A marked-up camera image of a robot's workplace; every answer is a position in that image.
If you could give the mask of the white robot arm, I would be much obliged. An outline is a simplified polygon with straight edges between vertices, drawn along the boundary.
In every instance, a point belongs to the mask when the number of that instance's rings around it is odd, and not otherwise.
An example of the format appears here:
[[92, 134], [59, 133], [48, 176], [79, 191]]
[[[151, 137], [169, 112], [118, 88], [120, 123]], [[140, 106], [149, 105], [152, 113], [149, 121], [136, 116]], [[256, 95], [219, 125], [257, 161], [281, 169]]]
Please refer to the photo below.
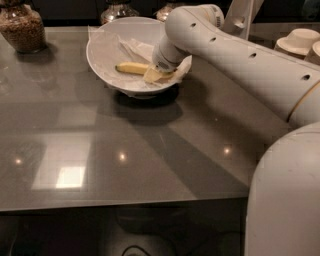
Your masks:
[[320, 256], [320, 69], [216, 24], [213, 5], [174, 9], [152, 61], [174, 70], [199, 56], [294, 126], [254, 172], [245, 256]]

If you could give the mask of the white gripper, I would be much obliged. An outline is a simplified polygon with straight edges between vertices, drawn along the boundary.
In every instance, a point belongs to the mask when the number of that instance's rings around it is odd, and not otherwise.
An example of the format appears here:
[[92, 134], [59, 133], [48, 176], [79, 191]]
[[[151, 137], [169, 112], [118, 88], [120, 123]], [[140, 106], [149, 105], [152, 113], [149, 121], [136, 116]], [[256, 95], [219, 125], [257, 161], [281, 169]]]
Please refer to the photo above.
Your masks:
[[166, 35], [164, 35], [158, 44], [155, 45], [152, 53], [152, 63], [143, 75], [143, 80], [153, 83], [162, 79], [170, 79], [174, 71], [182, 61], [188, 56], [188, 53], [177, 48]]

